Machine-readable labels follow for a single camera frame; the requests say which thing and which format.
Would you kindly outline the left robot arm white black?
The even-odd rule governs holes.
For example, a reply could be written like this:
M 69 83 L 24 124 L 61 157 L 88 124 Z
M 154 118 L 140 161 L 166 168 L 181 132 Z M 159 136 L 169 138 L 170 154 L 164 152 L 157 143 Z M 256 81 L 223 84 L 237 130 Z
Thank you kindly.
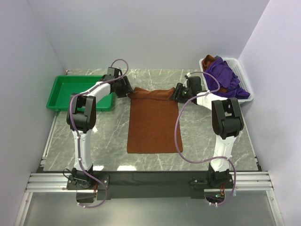
M 75 144 L 75 163 L 70 177 L 72 183 L 83 189 L 90 189 L 97 183 L 90 150 L 92 129 L 96 123 L 96 104 L 111 93 L 123 98 L 132 92 L 127 76 L 119 68 L 111 66 L 95 85 L 71 95 L 66 121 Z

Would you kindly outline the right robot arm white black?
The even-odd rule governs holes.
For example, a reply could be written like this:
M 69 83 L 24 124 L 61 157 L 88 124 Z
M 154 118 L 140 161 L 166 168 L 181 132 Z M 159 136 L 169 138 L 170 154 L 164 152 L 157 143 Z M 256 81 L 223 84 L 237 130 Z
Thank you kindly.
M 214 155 L 208 160 L 206 178 L 197 179 L 194 183 L 207 184 L 212 188 L 218 188 L 227 182 L 232 183 L 230 174 L 232 148 L 244 127 L 238 100 L 202 90 L 201 78 L 198 76 L 187 76 L 185 84 L 177 83 L 170 99 L 184 105 L 194 102 L 211 110 L 212 128 L 216 134 Z

